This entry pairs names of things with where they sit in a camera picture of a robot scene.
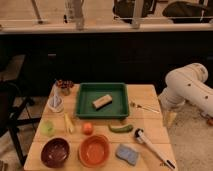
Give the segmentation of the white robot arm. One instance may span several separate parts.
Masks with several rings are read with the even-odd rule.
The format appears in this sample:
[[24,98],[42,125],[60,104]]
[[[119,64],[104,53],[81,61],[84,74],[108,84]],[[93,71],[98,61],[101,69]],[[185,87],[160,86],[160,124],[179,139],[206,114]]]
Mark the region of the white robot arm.
[[205,85],[207,79],[208,71],[200,63],[170,71],[165,77],[166,87],[158,96],[162,107],[169,110],[188,100],[213,118],[213,88]]

